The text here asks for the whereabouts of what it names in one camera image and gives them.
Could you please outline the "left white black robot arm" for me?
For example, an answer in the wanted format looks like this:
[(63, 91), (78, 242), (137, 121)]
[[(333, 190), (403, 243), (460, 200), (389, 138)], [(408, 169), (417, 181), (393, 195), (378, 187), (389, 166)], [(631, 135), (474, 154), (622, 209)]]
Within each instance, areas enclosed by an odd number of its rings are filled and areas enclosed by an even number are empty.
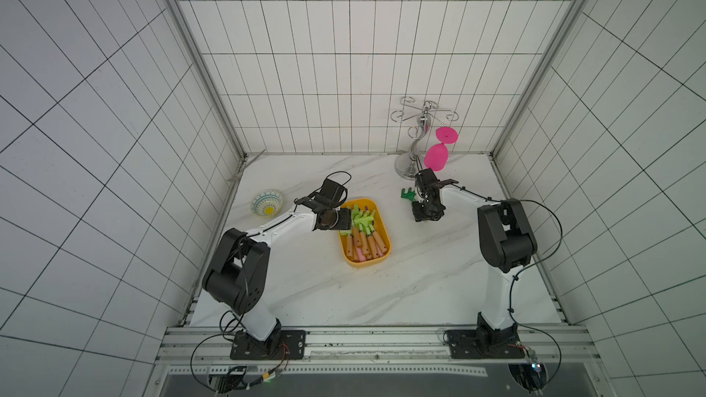
[(271, 253), (290, 247), (306, 233), (350, 230), (352, 214), (343, 206), (346, 201), (346, 185), (326, 178), (270, 222), (248, 231), (224, 232), (202, 279), (202, 290), (227, 305), (243, 327), (233, 341), (235, 348), (262, 358), (283, 350), (281, 322), (261, 301)]

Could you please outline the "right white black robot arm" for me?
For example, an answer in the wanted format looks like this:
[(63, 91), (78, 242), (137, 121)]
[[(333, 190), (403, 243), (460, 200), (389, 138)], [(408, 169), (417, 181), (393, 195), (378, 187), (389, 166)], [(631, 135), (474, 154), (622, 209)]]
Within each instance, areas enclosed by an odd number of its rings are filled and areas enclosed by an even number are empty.
[(477, 218), (479, 248), (488, 265), (485, 302), (472, 331), (448, 333), (452, 355), (520, 358), (518, 324), (511, 306), (511, 287), (532, 261), (537, 241), (520, 200), (494, 200), (473, 193), (454, 179), (440, 180), (431, 169), (417, 172), (419, 200), (412, 202), (416, 222), (437, 222), (453, 210)]

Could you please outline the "yellow plastic storage box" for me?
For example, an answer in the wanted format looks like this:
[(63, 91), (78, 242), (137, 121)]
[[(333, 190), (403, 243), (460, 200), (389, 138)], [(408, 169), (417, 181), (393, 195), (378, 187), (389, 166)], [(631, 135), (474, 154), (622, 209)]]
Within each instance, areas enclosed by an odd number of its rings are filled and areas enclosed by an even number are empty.
[(339, 233), (342, 254), (353, 268), (366, 268), (382, 263), (393, 250), (378, 206), (369, 198), (349, 200), (351, 228)]

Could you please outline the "dark green claw rake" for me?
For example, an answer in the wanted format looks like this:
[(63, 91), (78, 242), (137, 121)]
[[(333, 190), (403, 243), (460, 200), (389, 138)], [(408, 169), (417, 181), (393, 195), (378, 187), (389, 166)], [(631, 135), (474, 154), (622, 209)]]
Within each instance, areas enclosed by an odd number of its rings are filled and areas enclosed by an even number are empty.
[(409, 187), (408, 189), (402, 189), (401, 190), (401, 198), (404, 200), (409, 200), (410, 202), (414, 203), (417, 202), (417, 193), (415, 189), (412, 187)]

